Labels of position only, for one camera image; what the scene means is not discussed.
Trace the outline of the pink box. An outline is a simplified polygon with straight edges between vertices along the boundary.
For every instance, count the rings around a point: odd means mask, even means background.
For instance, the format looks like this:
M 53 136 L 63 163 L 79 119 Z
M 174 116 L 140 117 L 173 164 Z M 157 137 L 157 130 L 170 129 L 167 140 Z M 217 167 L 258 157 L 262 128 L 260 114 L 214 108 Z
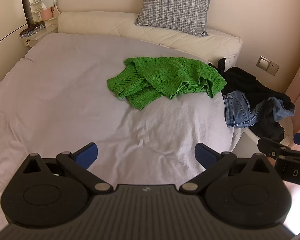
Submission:
M 53 17 L 53 15 L 52 15 L 52 8 L 49 7 L 47 9 L 43 9 L 40 12 L 40 15 L 41 15 L 42 21 L 47 21 L 47 20 L 51 19 Z

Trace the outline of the white sliding wardrobe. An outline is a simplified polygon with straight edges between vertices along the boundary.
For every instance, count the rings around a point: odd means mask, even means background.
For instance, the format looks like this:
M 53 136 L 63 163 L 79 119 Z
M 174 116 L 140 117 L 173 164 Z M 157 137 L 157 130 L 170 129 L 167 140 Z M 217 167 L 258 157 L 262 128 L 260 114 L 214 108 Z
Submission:
M 22 0 L 0 0 L 0 83 L 26 54 L 19 38 L 26 27 Z

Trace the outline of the grey checked pillow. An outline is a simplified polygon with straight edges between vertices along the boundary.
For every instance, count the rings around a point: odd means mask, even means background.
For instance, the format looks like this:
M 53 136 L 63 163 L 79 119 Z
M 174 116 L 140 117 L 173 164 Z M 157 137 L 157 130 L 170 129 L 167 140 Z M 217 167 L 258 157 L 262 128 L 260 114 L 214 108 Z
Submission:
M 136 24 L 207 36 L 210 0 L 143 0 Z

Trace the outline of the green knitted vest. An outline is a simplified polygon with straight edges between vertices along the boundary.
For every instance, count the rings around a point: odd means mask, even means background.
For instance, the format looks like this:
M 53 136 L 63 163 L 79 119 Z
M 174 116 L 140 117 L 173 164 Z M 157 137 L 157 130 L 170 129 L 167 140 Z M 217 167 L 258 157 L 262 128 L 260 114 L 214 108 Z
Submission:
M 162 96 L 173 99 L 205 92 L 214 98 L 226 85 L 215 68 L 185 57 L 131 57 L 124 65 L 120 74 L 107 80 L 107 86 L 138 110 Z

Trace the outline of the gold wall switch socket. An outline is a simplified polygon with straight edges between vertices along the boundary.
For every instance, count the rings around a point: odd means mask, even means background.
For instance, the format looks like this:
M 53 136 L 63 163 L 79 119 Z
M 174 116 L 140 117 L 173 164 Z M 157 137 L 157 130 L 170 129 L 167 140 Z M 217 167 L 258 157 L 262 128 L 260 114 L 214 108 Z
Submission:
M 277 71 L 279 70 L 279 65 L 269 59 L 265 58 L 264 56 L 260 56 L 258 62 L 256 64 L 257 67 L 265 70 L 267 73 L 275 76 Z

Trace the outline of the white bedside shelf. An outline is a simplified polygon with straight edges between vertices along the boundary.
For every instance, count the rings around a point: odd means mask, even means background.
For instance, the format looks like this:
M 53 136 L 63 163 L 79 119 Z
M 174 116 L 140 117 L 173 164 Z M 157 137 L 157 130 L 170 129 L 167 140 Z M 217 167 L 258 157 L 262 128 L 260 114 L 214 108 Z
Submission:
M 19 37 L 23 41 L 24 46 L 34 47 L 47 34 L 58 32 L 58 17 L 53 17 L 44 22 L 37 22 L 23 30 Z

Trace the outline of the black garment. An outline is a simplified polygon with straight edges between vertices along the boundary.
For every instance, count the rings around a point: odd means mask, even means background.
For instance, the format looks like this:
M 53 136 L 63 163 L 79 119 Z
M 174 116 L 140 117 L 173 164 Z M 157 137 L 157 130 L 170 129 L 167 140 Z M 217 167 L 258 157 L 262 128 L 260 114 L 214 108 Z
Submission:
M 226 70 L 225 58 L 222 58 L 217 62 L 215 70 L 217 70 L 221 77 L 226 80 L 226 85 L 222 89 L 223 96 L 238 90 L 246 95 L 253 106 L 256 106 L 261 100 L 271 96 L 280 99 L 290 99 L 286 94 L 266 87 L 258 81 L 256 77 L 239 67 L 232 67 Z M 275 142 L 281 142 L 284 139 L 285 130 L 279 122 L 275 126 L 266 127 L 254 125 L 248 128 L 259 138 L 268 138 Z

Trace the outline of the white bed duvet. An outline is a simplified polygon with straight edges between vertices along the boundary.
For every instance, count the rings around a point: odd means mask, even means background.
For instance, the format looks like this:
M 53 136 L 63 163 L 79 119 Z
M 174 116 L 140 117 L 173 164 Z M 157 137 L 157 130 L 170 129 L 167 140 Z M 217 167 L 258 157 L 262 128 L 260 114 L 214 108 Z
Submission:
M 107 80 L 129 57 L 181 51 L 115 36 L 47 35 L 0 83 L 0 197 L 30 153 L 53 158 L 90 142 L 89 170 L 111 185 L 174 184 L 200 174 L 194 147 L 232 151 L 241 131 L 225 123 L 221 94 L 155 100 L 142 110 L 118 99 Z M 0 207 L 0 231 L 7 220 Z

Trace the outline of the cream padded headboard cushion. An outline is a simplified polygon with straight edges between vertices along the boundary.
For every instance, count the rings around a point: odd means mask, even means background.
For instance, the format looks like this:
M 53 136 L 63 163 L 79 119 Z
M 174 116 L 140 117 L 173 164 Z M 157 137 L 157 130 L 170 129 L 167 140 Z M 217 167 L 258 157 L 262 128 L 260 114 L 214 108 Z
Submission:
M 137 14 L 126 12 L 63 12 L 58 17 L 58 31 L 66 34 L 113 35 L 133 38 L 200 57 L 213 64 L 225 58 L 225 68 L 233 67 L 241 52 L 239 37 L 208 29 L 207 36 L 182 31 L 140 26 Z

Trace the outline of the blue denim jeans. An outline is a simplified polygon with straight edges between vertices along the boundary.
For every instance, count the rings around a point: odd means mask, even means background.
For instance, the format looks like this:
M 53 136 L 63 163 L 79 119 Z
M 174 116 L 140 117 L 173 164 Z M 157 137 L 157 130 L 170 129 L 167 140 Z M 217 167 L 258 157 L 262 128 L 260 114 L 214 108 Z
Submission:
M 224 95 L 223 99 L 225 121 L 229 127 L 275 126 L 280 120 L 295 114 L 295 105 L 290 99 L 271 96 L 253 106 L 238 90 Z

